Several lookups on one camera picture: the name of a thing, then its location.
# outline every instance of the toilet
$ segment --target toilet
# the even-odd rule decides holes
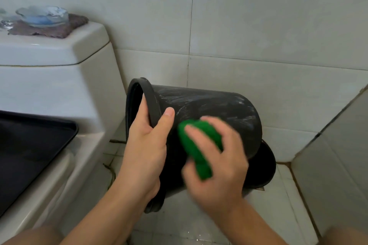
[[[0,29],[0,110],[73,120],[71,143],[0,217],[0,244],[57,225],[125,115],[126,94],[102,24],[67,38],[8,35]]]

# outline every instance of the tiled wall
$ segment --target tiled wall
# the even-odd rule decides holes
[[[125,87],[243,94],[290,161],[368,83],[368,0],[0,0],[55,4],[103,23]]]
[[[368,233],[368,90],[292,162],[321,233],[333,225]]]

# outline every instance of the black tray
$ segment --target black tray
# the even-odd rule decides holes
[[[0,216],[78,129],[69,120],[0,110]]]

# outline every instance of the green sponge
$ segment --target green sponge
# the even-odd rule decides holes
[[[186,153],[194,160],[199,177],[202,180],[205,180],[212,177],[212,170],[207,160],[203,157],[201,151],[185,133],[184,128],[188,124],[197,127],[198,129],[203,131],[216,144],[218,149],[220,151],[223,151],[221,135],[215,130],[214,127],[212,127],[212,125],[210,125],[206,121],[189,119],[179,123],[178,125],[178,135],[180,142],[182,143]]]

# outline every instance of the toilet tank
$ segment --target toilet tank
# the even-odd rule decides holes
[[[126,94],[102,24],[67,38],[8,35],[0,29],[0,109],[75,120],[80,134],[112,135]]]

